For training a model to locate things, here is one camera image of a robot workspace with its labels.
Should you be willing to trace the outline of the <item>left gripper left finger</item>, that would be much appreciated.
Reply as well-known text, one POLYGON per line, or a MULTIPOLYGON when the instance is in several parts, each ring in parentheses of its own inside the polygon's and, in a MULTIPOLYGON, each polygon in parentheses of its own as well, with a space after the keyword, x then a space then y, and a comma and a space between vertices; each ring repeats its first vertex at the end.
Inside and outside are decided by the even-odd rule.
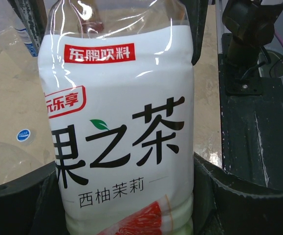
POLYGON ((65 235, 55 164, 0 185, 0 235, 65 235))

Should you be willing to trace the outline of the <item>juice bottle with white label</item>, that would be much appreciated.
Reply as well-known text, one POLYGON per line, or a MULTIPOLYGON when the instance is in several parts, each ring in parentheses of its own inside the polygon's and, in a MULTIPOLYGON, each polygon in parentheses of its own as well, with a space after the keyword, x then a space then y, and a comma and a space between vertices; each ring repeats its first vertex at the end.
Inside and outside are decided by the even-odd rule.
POLYGON ((193 234, 192 57, 178 0, 51 7, 38 68, 70 234, 193 234))

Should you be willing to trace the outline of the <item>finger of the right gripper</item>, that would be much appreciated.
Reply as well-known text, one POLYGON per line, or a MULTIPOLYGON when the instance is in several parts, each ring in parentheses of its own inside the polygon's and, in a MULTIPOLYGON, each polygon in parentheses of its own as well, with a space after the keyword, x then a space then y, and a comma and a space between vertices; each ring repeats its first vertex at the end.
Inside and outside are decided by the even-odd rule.
POLYGON ((190 23, 193 39, 192 64, 195 65, 200 59, 204 29, 206 24, 208 1, 207 0, 183 0, 190 23))
POLYGON ((40 48, 46 28, 44 0, 7 0, 28 31, 35 48, 40 48))

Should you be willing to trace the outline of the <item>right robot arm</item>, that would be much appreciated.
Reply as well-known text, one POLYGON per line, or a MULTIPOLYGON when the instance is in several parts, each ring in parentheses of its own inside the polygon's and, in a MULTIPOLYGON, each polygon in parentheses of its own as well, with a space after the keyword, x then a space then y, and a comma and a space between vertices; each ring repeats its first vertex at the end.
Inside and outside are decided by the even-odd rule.
MULTIPOLYGON (((42 0, 8 0, 7 4, 28 30, 35 54, 38 54, 46 28, 46 10, 42 0)), ((283 11, 283 2, 261 0, 229 0, 221 15, 221 23, 229 30, 222 42, 223 73, 229 96, 261 95, 259 68, 270 64, 265 45, 276 37, 274 24, 283 11)))

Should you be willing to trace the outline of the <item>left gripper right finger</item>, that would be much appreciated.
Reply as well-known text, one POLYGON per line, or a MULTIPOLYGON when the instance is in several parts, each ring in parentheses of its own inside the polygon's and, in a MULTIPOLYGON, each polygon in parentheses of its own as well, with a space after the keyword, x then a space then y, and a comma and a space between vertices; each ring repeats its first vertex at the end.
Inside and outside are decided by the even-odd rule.
POLYGON ((283 192, 193 159, 195 235, 283 235, 283 192))

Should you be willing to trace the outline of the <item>white blue bottle cap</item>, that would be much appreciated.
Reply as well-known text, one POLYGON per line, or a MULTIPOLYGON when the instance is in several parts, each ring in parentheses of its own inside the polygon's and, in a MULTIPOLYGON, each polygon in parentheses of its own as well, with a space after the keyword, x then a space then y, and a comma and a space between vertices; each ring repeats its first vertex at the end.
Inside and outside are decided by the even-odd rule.
POLYGON ((22 129, 16 135, 16 140, 22 145, 30 145, 36 137, 36 132, 32 129, 22 129))

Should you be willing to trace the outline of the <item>clear bottle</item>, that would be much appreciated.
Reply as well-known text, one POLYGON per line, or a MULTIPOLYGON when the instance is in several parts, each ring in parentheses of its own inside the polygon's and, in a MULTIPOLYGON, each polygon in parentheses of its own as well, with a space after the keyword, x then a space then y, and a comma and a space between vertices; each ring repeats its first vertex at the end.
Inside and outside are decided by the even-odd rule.
POLYGON ((21 148, 0 142, 0 185, 18 179, 43 166, 21 148))

